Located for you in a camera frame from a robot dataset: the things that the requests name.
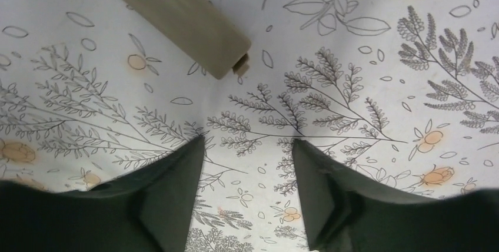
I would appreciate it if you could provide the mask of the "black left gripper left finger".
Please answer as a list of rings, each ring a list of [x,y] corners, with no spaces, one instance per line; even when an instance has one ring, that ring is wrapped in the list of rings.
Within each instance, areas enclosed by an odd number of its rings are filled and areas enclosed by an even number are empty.
[[[88,191],[1,182],[2,251],[184,251],[204,162],[198,136]]]

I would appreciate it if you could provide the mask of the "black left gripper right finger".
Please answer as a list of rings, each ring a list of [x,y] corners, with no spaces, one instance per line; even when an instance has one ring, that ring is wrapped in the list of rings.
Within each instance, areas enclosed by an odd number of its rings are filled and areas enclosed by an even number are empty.
[[[374,181],[295,140],[292,159],[314,251],[497,251],[498,190],[442,200]]]

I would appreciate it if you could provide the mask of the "grey battery cover strip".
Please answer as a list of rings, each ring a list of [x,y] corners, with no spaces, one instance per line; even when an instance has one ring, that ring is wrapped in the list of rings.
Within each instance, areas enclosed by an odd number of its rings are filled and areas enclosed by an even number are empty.
[[[216,79],[249,68],[250,39],[208,0],[123,0]]]

